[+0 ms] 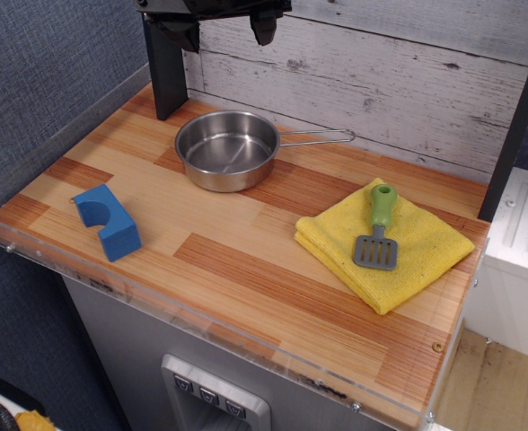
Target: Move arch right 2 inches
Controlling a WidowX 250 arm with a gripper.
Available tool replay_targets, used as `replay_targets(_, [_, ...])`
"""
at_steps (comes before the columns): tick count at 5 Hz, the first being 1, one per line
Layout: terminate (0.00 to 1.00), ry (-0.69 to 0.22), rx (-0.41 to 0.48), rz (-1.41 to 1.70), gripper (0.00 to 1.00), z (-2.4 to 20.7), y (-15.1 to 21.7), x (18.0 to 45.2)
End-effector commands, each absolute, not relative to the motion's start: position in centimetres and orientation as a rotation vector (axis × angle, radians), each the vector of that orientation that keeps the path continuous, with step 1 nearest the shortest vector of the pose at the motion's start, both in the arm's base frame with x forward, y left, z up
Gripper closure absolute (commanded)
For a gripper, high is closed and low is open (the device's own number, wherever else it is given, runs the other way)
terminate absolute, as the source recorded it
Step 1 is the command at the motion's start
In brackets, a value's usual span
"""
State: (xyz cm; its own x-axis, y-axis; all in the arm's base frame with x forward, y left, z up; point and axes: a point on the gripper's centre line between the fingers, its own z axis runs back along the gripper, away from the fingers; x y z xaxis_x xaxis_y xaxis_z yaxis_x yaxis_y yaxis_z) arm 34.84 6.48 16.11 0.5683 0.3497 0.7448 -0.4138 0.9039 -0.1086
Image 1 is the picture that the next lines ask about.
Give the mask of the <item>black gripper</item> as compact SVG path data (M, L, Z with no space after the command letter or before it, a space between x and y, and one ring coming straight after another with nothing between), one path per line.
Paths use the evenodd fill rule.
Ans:
M275 37L277 20L292 11L291 1L277 0L136 0L134 6L170 42L193 53L199 52L198 20L250 15L256 41L266 46Z

